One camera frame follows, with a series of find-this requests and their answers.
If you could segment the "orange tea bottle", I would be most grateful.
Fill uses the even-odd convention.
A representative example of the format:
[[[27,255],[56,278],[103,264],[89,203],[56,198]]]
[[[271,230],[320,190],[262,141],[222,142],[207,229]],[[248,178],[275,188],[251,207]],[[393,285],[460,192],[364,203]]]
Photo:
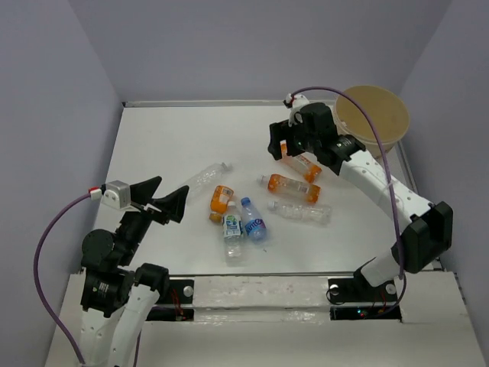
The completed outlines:
[[[317,203],[321,192],[321,188],[313,183],[294,180],[279,174],[260,175],[257,183],[270,193],[310,204]]]
[[[322,169],[302,154],[289,156],[287,154],[287,145],[285,142],[282,142],[280,147],[282,153],[281,161],[296,171],[306,182],[313,184],[322,173]]]

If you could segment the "clear bottle white cap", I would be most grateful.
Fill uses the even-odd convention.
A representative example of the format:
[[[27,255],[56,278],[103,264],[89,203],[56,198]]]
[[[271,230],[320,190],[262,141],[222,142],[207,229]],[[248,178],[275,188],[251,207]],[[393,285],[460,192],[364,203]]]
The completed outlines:
[[[330,206],[310,206],[276,200],[269,201],[267,208],[281,218],[321,226],[329,223],[332,213]]]

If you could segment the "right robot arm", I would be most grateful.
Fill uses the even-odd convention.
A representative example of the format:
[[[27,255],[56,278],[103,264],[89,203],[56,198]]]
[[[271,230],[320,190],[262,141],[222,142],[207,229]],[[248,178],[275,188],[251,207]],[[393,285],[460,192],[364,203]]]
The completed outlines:
[[[356,186],[394,224],[396,241],[384,254],[362,265],[351,289],[362,300],[372,298],[384,282],[402,273],[416,274],[452,245],[453,210],[414,193],[379,164],[353,135],[340,135],[332,110],[323,102],[294,108],[290,117],[270,124],[268,151],[275,160],[283,154],[311,153],[338,177]]]

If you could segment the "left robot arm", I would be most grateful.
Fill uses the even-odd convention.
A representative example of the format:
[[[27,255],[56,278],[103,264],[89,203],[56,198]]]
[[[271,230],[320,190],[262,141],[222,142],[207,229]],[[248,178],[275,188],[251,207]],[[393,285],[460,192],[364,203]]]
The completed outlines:
[[[94,229],[82,243],[79,347],[84,366],[127,366],[147,316],[166,297],[176,318],[184,316],[167,268],[144,263],[127,269],[152,223],[164,226],[183,219],[189,187],[156,199],[161,181],[160,176],[132,185],[115,180],[89,190],[91,200],[124,214],[115,231]]]

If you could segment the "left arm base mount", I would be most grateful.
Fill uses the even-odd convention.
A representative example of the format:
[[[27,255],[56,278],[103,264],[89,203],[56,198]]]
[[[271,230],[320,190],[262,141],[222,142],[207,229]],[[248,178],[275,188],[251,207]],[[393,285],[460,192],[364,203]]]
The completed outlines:
[[[193,295],[193,278],[171,278],[168,292],[152,307],[147,321],[192,321],[195,313]]]

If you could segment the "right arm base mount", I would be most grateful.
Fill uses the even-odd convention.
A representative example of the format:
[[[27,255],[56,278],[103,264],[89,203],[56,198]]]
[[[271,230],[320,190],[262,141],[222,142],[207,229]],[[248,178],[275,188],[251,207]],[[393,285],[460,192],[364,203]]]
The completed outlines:
[[[372,287],[360,286],[354,278],[329,278],[325,295],[333,321],[402,320],[394,281]]]

